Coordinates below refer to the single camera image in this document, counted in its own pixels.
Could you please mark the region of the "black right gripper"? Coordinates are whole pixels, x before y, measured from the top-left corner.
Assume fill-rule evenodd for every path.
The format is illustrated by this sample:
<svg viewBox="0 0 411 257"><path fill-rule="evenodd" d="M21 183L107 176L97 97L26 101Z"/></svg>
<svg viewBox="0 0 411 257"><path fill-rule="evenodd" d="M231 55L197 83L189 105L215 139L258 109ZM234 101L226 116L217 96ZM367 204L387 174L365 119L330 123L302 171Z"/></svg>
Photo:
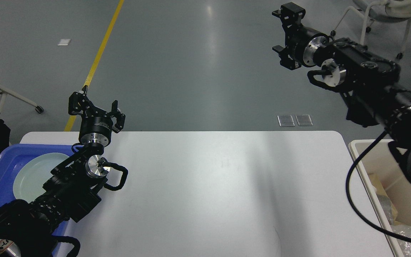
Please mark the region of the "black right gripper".
<svg viewBox="0 0 411 257"><path fill-rule="evenodd" d="M302 66L314 67L313 55L316 50L330 41L328 35L303 26L305 15L306 10L294 2L282 4L279 9L272 11L272 16L281 21L285 32L285 47L276 45L272 50L280 58L279 64L289 70Z"/></svg>

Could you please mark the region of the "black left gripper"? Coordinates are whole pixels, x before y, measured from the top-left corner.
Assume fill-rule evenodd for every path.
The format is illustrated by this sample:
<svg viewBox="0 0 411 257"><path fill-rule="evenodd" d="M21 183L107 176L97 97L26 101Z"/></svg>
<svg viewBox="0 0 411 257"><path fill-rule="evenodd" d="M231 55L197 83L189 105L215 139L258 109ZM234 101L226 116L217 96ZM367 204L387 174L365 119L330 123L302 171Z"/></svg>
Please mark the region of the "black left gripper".
<svg viewBox="0 0 411 257"><path fill-rule="evenodd" d="M110 112L99 116L87 92L88 85L79 92L73 92L68 99L67 112L69 115L81 115L78 141L82 145L97 143L106 147L111 143L112 133L123 130L126 116L120 111L117 100L112 102Z"/></svg>

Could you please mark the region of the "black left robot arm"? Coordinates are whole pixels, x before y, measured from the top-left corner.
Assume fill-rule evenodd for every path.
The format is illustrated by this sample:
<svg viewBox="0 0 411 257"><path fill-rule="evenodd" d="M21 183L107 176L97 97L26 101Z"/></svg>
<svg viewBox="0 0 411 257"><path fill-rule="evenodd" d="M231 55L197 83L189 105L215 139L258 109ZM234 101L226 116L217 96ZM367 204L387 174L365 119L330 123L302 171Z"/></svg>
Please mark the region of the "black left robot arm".
<svg viewBox="0 0 411 257"><path fill-rule="evenodd" d="M68 257L79 254L81 244L71 236L54 231L64 221L79 222L101 202L101 189L118 191L124 187L128 170L103 157L112 133L119 133L126 116L118 101L109 112L96 107L87 97L88 86L73 92L68 113L82 118L79 150L51 170L45 192L31 203L13 200L0 207L0 257L51 257L59 243L73 248Z"/></svg>

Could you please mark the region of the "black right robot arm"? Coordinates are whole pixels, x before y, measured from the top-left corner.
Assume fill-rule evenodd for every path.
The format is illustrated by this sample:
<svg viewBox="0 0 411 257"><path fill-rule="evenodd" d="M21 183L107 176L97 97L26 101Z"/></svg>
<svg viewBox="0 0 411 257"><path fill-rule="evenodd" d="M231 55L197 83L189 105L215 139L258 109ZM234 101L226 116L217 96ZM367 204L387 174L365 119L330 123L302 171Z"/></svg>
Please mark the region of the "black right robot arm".
<svg viewBox="0 0 411 257"><path fill-rule="evenodd" d="M355 206L350 195L350 180L359 162L386 135L392 138L388 148L406 180L411 184L411 91L401 87L401 67L370 52L364 44L346 37L334 39L304 26L306 10L294 2L282 4L272 15L279 18L284 30L284 46L272 48L280 65L289 70L319 67L307 72L310 83L339 93L348 111L346 119L362 127L380 124L383 132L350 167L345 192L353 211L375 230L411 243L411 238L386 230L369 221Z"/></svg>

